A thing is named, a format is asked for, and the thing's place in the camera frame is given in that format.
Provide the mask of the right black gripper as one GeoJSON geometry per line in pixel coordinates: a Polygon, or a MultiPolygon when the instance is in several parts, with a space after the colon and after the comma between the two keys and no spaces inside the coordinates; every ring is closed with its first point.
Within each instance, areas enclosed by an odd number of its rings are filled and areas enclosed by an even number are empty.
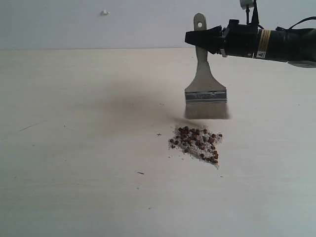
{"type": "Polygon", "coordinates": [[[222,57],[235,56],[252,58],[258,35],[258,24],[240,24],[231,19],[227,27],[216,26],[207,30],[189,31],[185,33],[185,43],[205,49],[211,54],[222,57]]]}

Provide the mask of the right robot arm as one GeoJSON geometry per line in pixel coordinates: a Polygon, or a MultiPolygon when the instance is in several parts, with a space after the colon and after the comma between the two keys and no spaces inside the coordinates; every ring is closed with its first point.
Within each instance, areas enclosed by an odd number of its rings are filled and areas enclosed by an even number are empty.
{"type": "Polygon", "coordinates": [[[276,30],[240,24],[189,31],[185,42],[223,57],[234,56],[286,63],[316,63],[316,31],[313,28],[276,30]]]}

